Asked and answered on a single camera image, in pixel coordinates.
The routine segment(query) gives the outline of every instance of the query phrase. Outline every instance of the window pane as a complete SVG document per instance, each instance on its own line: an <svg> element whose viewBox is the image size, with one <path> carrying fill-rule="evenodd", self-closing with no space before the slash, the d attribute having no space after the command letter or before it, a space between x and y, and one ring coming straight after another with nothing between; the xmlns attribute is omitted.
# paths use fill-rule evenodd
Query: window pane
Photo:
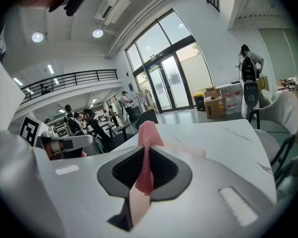
<svg viewBox="0 0 298 238"><path fill-rule="evenodd" d="M178 50L176 54L185 74L193 103L195 103L193 96L201 93L203 88L212 85L208 67L196 43Z"/></svg>
<svg viewBox="0 0 298 238"><path fill-rule="evenodd" d="M160 20L160 24L172 44L191 35L186 25L175 12Z"/></svg>
<svg viewBox="0 0 298 238"><path fill-rule="evenodd" d="M142 72L136 77L136 79L137 79L136 82L138 84L139 90L142 90L142 92L144 92L146 95L143 98L143 100L139 99L143 112L148 109L154 109L155 111L157 111L155 99L154 99L154 96L152 93L152 89L150 87L150 83L147 78L147 74L145 72Z"/></svg>
<svg viewBox="0 0 298 238"><path fill-rule="evenodd" d="M137 40L137 44L145 62L170 46L168 39L158 24L145 32L145 34Z"/></svg>
<svg viewBox="0 0 298 238"><path fill-rule="evenodd" d="M142 65L142 62L141 62L139 53L137 51L136 45L133 44L130 47L130 49L127 50L127 52L128 52L130 61L132 63L133 70L138 69Z"/></svg>

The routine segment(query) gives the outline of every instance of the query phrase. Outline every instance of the ceiling pipe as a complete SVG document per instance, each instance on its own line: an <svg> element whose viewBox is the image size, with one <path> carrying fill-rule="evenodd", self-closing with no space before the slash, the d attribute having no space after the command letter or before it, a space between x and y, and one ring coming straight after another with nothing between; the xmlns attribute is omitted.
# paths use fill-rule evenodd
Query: ceiling pipe
<svg viewBox="0 0 298 238"><path fill-rule="evenodd" d="M159 8L167 0L153 0L147 6L145 6L135 17L134 19L124 28L124 30L118 35L114 44L110 48L108 54L106 55L107 59L111 59L115 52L119 49L122 42L127 38L128 35L134 30L136 25L144 20L150 15L155 9Z"/></svg>

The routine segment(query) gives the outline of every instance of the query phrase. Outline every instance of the white label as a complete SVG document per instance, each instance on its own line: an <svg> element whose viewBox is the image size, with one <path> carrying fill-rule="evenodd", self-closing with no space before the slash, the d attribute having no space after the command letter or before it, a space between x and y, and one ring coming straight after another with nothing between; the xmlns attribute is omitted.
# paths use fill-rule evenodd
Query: white label
<svg viewBox="0 0 298 238"><path fill-rule="evenodd" d="M77 170L79 170L78 166L77 165L73 165L73 166L69 166L69 167L66 167L66 168L55 169L55 172L59 176L61 176L61 175L65 175L65 174L68 174L68 173L77 171Z"/></svg>

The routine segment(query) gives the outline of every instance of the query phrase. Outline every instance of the pink cloth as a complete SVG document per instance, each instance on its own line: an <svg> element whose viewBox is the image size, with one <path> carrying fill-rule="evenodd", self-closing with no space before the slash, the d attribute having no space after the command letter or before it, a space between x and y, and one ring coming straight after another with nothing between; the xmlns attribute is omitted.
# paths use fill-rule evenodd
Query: pink cloth
<svg viewBox="0 0 298 238"><path fill-rule="evenodd" d="M154 122L145 121L139 128L138 145L144 146L144 161L140 175L136 181L136 188L149 195L153 191L153 175L150 170L150 145L163 146L163 141L155 127Z"/></svg>

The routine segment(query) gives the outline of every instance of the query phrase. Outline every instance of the glass door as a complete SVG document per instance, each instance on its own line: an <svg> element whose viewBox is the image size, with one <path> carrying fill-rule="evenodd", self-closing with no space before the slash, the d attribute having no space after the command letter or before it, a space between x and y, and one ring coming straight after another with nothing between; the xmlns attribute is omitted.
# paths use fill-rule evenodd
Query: glass door
<svg viewBox="0 0 298 238"><path fill-rule="evenodd" d="M183 79L181 76L176 59L174 56L170 56L148 70L152 89L155 90L161 112L190 108L188 93L184 85L185 78Z"/></svg>

